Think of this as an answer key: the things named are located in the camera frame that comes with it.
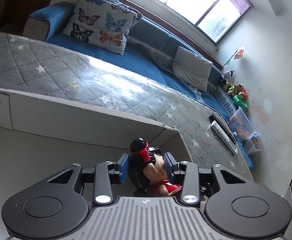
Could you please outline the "girl doll red dress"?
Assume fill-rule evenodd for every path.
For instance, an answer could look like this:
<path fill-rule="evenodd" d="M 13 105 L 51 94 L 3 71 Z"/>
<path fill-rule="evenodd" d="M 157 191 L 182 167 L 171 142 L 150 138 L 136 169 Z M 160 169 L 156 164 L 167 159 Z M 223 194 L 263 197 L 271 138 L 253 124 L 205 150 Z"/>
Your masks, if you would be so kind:
<path fill-rule="evenodd" d="M 139 194 L 168 197 L 181 191 L 181 185 L 168 180 L 159 148 L 139 137 L 130 144 L 130 152 L 127 175 Z"/>

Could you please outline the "grey remote control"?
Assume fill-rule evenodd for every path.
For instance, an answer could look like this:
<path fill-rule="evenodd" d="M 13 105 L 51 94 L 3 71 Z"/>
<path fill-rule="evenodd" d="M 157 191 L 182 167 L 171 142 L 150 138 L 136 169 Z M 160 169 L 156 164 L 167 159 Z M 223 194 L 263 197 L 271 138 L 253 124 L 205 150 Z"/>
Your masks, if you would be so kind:
<path fill-rule="evenodd" d="M 230 140 L 226 132 L 220 127 L 220 125 L 216 121 L 213 121 L 211 123 L 211 128 L 219 136 L 219 138 L 223 141 L 227 148 L 231 151 L 232 155 L 237 155 L 238 153 L 237 147 Z"/>

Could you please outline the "black remote control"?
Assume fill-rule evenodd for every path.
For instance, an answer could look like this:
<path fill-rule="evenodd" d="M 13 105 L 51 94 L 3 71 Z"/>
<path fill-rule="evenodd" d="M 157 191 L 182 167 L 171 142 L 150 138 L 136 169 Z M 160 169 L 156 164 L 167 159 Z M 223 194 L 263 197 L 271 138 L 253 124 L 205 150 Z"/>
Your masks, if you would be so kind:
<path fill-rule="evenodd" d="M 211 120 L 216 121 L 216 123 L 222 128 L 222 130 L 226 133 L 226 135 L 229 137 L 231 142 L 233 142 L 234 145 L 236 145 L 236 140 L 233 134 L 228 130 L 228 128 L 221 122 L 221 120 L 218 118 L 218 116 L 213 112 L 211 116 L 209 117 Z"/>

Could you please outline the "small clear container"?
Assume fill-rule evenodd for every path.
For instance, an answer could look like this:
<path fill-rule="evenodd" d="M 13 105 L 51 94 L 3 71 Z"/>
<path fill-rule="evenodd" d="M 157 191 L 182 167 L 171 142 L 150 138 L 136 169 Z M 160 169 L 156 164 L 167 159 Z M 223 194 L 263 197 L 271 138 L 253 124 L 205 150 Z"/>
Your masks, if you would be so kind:
<path fill-rule="evenodd" d="M 247 142 L 243 144 L 243 148 L 245 149 L 248 155 L 254 155 L 259 152 L 260 149 L 258 147 L 258 134 L 254 134 Z"/>

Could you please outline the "clear plastic toy bin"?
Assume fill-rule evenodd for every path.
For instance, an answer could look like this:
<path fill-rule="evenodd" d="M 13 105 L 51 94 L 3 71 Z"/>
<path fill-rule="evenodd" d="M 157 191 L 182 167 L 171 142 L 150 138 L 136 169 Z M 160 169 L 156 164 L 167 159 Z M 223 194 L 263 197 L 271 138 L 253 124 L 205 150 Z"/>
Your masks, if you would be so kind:
<path fill-rule="evenodd" d="M 239 107 L 236 112 L 230 117 L 229 122 L 230 125 L 234 128 L 241 142 L 247 142 L 254 135 L 259 136 L 259 133 L 253 127 L 241 107 Z"/>

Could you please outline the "green toy tub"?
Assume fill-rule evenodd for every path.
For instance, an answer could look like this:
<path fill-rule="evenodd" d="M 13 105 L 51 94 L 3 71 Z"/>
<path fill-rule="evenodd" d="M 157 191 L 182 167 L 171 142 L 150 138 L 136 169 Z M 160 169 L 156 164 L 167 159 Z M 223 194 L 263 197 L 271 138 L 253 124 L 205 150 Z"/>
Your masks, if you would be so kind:
<path fill-rule="evenodd" d="M 247 111 L 248 110 L 248 105 L 247 103 L 238 95 L 235 95 L 234 98 L 233 98 L 233 102 L 234 102 L 234 105 L 236 107 L 240 107 L 242 108 L 243 110 Z"/>

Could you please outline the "grey cardboard box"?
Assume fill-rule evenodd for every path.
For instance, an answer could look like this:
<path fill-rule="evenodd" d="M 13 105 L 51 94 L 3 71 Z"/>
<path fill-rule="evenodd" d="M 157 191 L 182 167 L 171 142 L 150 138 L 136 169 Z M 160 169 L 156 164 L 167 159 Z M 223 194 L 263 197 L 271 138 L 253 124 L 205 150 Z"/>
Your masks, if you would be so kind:
<path fill-rule="evenodd" d="M 178 160 L 191 160 L 181 133 L 169 125 L 66 99 L 0 89 L 0 239 L 5 201 L 71 165 L 117 160 L 143 137 Z"/>

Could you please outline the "grey plain pillow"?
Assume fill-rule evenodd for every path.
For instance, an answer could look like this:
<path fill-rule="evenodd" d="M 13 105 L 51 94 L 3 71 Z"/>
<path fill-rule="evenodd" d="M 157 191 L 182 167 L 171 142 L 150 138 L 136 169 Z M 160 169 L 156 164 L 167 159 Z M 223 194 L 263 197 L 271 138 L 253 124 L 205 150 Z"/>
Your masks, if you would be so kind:
<path fill-rule="evenodd" d="M 173 73 L 200 92 L 207 92 L 208 78 L 213 63 L 203 56 L 179 46 L 171 67 Z"/>

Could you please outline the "brown plush toy group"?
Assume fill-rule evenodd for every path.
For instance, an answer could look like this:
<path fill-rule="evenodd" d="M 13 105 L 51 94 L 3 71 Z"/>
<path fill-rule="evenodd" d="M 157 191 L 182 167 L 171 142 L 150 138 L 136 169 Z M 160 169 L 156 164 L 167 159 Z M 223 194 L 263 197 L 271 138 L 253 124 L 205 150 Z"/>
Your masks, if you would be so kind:
<path fill-rule="evenodd" d="M 243 84 L 229 82 L 224 85 L 224 90 L 233 99 L 235 96 L 239 96 L 241 99 L 246 100 L 248 98 L 247 91 Z"/>

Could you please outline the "black white plush toy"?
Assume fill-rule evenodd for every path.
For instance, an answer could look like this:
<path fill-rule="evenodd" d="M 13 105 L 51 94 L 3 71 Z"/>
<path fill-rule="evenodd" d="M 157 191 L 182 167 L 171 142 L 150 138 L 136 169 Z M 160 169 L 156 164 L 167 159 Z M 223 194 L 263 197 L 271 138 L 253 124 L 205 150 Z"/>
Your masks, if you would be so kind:
<path fill-rule="evenodd" d="M 234 74 L 234 70 L 228 69 L 221 75 L 221 84 L 223 86 L 227 85 L 228 83 L 232 83 L 231 78 Z"/>

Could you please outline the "grey star quilted tablecloth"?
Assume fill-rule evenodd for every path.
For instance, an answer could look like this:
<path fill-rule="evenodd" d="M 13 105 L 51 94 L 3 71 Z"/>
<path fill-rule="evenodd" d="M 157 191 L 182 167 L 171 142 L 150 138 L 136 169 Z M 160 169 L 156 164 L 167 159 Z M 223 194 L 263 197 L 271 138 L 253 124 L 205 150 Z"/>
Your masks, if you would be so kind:
<path fill-rule="evenodd" d="M 181 132 L 200 168 L 222 164 L 251 178 L 243 152 L 211 129 L 217 110 L 166 85 L 49 43 L 0 33 L 0 88 L 88 103 L 162 122 Z"/>

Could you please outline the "blue sofa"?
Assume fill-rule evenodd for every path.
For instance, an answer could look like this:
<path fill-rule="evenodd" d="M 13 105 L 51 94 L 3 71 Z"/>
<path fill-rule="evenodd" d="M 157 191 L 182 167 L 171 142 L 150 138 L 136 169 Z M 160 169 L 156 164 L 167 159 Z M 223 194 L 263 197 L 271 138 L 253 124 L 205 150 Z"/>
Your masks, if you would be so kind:
<path fill-rule="evenodd" d="M 67 2 L 57 3 L 50 7 L 40 9 L 30 15 L 27 20 L 27 27 L 34 32 L 37 30 L 37 27 L 35 26 L 36 22 L 46 23 L 49 25 L 48 32 L 50 38 L 47 39 L 45 43 L 94 57 L 143 77 L 147 77 L 148 79 L 178 90 L 179 92 L 184 92 L 190 96 L 196 96 L 200 102 L 217 110 L 216 115 L 222 123 L 226 123 L 230 114 L 234 113 L 234 109 L 226 109 L 226 106 L 230 104 L 230 100 L 219 87 L 213 85 L 218 73 L 216 69 L 212 69 L 209 76 L 207 92 L 200 93 L 194 91 L 172 72 L 169 67 L 171 59 L 167 57 L 167 55 L 147 46 L 146 44 L 140 43 L 135 38 L 130 38 L 126 45 L 124 54 L 119 55 L 100 47 L 92 46 L 62 33 L 54 32 L 53 28 L 63 26 L 66 20 L 70 17 L 72 11 L 73 5 Z M 34 33 L 28 34 L 27 38 L 30 40 L 41 41 L 39 38 L 35 37 Z M 246 153 L 239 139 L 236 139 L 236 146 L 238 152 L 243 152 L 245 155 L 250 172 L 252 172 L 255 169 L 253 159 Z"/>

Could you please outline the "orange pinwheel flower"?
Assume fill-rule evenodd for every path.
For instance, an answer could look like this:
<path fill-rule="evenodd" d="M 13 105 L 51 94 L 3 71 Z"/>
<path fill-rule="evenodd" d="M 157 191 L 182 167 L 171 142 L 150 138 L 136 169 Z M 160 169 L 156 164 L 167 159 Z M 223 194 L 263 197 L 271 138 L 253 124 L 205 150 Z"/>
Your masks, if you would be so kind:
<path fill-rule="evenodd" d="M 232 60 L 238 60 L 241 59 L 244 55 L 244 48 L 240 48 L 239 50 L 236 50 L 235 53 L 227 60 L 227 62 L 222 66 L 224 68 L 225 66 L 229 66 L 231 64 Z"/>

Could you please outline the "butterfly print pillow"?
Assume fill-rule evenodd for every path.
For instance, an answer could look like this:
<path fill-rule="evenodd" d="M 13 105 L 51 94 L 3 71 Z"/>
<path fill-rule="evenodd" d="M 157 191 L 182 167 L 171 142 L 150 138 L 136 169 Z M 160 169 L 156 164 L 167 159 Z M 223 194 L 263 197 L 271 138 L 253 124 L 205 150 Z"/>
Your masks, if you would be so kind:
<path fill-rule="evenodd" d="M 62 33 L 123 55 L 128 34 L 142 17 L 117 0 L 77 0 Z"/>

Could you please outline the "window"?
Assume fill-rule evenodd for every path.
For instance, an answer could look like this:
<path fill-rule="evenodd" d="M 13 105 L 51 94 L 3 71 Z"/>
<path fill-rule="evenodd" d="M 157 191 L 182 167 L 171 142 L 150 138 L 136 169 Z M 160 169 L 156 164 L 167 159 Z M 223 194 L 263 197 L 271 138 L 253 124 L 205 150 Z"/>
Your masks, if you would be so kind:
<path fill-rule="evenodd" d="M 252 8 L 249 0 L 129 0 L 218 46 Z"/>

